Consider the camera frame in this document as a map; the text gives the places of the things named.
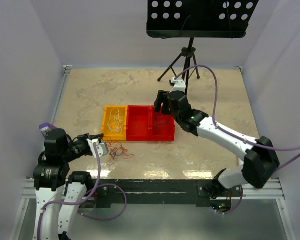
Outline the yellow plastic bin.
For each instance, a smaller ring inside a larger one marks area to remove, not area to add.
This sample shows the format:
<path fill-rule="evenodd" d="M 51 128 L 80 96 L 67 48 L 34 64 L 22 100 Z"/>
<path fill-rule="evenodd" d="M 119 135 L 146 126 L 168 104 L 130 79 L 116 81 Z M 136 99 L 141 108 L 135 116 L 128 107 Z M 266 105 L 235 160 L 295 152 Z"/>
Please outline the yellow plastic bin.
<path fill-rule="evenodd" d="M 127 140 L 127 105 L 106 105 L 102 121 L 102 133 L 106 141 L 125 142 Z"/>

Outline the red double compartment bin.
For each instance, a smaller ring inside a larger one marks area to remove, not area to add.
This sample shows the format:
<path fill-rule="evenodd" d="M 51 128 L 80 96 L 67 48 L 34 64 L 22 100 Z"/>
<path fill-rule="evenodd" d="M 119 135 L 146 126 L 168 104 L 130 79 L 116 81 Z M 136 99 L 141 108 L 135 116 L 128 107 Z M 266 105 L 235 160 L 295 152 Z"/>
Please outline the red double compartment bin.
<path fill-rule="evenodd" d="M 171 115 L 155 112 L 150 105 L 127 107 L 126 140 L 128 142 L 173 142 L 175 121 Z"/>

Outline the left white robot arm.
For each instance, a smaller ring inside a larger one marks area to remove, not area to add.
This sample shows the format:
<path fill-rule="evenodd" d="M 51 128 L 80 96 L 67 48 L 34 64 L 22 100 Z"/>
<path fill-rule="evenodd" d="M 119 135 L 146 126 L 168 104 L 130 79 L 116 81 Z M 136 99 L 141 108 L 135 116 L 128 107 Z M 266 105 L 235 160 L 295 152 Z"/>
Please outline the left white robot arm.
<path fill-rule="evenodd" d="M 69 173 L 69 163 L 82 156 L 99 162 L 109 153 L 104 134 L 88 133 L 71 138 L 64 129 L 49 125 L 41 128 L 44 151 L 33 171 L 36 217 L 33 239 L 68 240 L 79 206 L 92 197 L 100 180 L 87 171 Z"/>

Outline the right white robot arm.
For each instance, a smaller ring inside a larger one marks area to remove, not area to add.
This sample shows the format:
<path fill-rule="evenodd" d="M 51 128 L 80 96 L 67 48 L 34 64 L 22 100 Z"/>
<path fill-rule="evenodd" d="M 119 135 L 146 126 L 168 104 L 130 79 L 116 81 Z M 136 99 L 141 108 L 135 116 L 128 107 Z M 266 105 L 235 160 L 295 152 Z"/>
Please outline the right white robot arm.
<path fill-rule="evenodd" d="M 154 111 L 171 115 L 185 132 L 210 140 L 243 161 L 243 165 L 223 169 L 213 178 L 206 190 L 215 197 L 223 197 L 231 188 L 245 184 L 262 189 L 280 166 L 270 139 L 263 136 L 260 139 L 249 137 L 239 140 L 238 132 L 232 129 L 228 129 L 227 133 L 222 132 L 212 117 L 191 107 L 182 91 L 158 91 Z"/>

